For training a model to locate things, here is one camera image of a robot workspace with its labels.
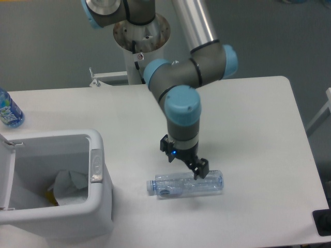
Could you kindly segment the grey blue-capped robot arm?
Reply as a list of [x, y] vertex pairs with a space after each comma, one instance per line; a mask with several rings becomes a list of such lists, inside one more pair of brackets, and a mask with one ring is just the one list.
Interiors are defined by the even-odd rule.
[[169, 39], [170, 26], [156, 12], [154, 1], [81, 4], [92, 27], [113, 25], [114, 39], [130, 55], [126, 61], [129, 83], [145, 84], [163, 111], [168, 132], [160, 150], [169, 161], [183, 161], [195, 178], [205, 178], [208, 161], [197, 155], [202, 110], [197, 89], [230, 77], [238, 68], [233, 48], [217, 37], [205, 1], [172, 3], [190, 50], [189, 59], [177, 63], [156, 56]]

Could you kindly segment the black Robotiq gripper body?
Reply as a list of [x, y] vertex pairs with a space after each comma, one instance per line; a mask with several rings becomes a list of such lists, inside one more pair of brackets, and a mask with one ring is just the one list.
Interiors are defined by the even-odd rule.
[[160, 141], [160, 150], [166, 154], [175, 153], [176, 159], [183, 161], [186, 165], [191, 159], [197, 157], [198, 135], [188, 141], [177, 141], [167, 134]]

